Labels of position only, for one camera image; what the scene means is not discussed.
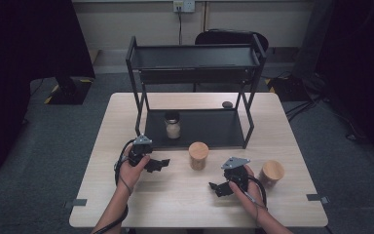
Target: jar lid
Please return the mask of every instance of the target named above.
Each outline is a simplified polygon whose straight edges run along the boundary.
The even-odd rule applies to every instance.
[[[175,124],[180,120],[180,114],[178,111],[170,110],[165,114],[166,122]]]

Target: metal shelf frame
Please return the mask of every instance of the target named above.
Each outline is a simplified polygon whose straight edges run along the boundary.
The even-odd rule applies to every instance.
[[[132,37],[126,63],[138,110],[135,132],[141,134],[139,125],[145,103],[145,134],[153,139],[154,148],[187,148],[194,141],[203,141],[209,147],[246,148],[254,129],[250,107],[265,62],[266,55],[257,36],[253,36],[250,44],[190,46],[138,46]],[[141,81],[141,97],[134,72],[138,72]],[[240,90],[231,108],[177,109],[184,127],[179,139],[169,139],[164,123],[167,110],[150,108],[146,86],[181,83],[235,84]],[[247,85],[248,99],[244,93]],[[238,116],[241,99],[249,123],[245,137]]]

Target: table top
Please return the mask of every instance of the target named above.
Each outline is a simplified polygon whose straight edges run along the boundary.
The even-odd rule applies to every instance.
[[[148,97],[152,108],[219,108],[226,100],[235,103],[237,94],[150,93]],[[132,93],[111,97],[77,196],[77,199],[87,199],[87,204],[73,208],[69,220],[72,226],[94,227],[101,217],[115,190],[114,164],[125,143],[136,137],[136,114]],[[242,103],[239,115],[242,128],[247,131],[248,121]],[[251,115],[255,127],[247,148],[210,148],[202,171],[191,169],[188,150],[154,151],[151,158],[170,159],[169,165],[160,172],[141,174],[130,197],[130,212],[123,226],[255,227],[255,222],[234,195],[219,198],[208,185],[209,182],[225,182],[220,167],[231,156],[250,159],[248,165],[256,175],[268,160],[283,165],[284,177],[267,190],[269,212],[283,225],[327,225],[321,202],[307,198],[307,194],[317,194],[317,191],[279,98],[270,93],[255,94]]]

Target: shelf top tray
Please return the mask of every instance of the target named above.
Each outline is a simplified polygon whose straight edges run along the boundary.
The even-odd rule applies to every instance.
[[[133,48],[133,69],[243,69],[260,65],[251,45],[154,46]]]

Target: glass jar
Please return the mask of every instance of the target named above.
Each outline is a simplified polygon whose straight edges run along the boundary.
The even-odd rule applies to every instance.
[[[180,114],[178,111],[168,111],[165,115],[168,138],[179,138],[180,134]]]

